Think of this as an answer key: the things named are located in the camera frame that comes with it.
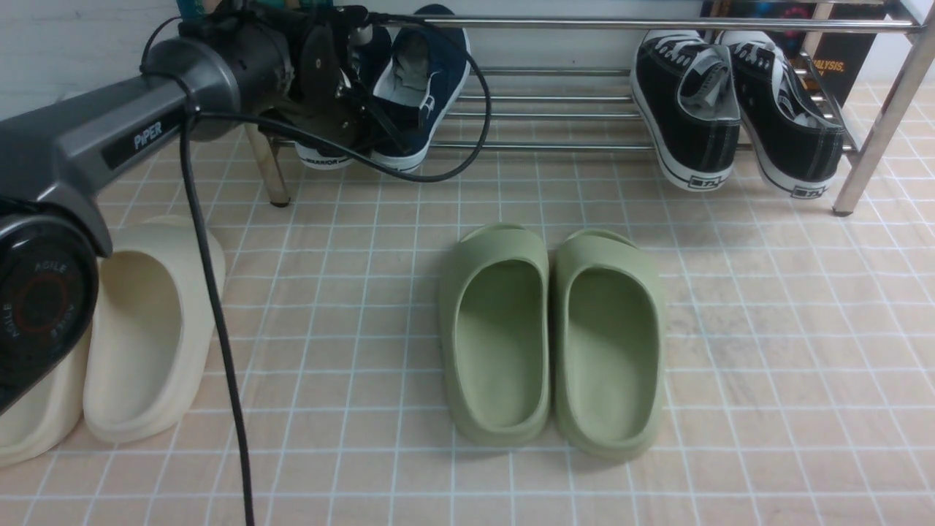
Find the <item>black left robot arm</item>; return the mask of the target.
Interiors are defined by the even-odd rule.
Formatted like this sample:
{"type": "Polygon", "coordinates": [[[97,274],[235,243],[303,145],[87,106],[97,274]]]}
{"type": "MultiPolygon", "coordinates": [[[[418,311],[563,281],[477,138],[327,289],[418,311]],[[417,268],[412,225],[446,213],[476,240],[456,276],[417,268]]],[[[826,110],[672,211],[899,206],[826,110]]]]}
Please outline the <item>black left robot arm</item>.
{"type": "Polygon", "coordinates": [[[3,120],[2,410],[30,392],[91,322],[98,259],[113,251],[98,194],[176,137],[219,139],[256,123],[305,145],[347,146],[267,115],[294,103],[363,123],[354,57],[385,49],[387,30],[361,6],[311,11],[224,1],[149,39],[140,73],[3,120]]]}

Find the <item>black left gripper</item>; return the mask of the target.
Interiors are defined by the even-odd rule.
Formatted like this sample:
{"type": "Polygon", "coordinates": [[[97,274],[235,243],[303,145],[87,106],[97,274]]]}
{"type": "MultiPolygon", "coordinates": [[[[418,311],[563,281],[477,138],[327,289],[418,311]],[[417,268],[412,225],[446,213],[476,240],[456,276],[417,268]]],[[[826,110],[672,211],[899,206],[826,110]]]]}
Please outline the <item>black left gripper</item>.
{"type": "Polygon", "coordinates": [[[373,86],[390,60],[389,31],[360,4],[298,11],[289,28],[295,78],[283,114],[342,148],[369,154],[387,138],[373,86]]]}

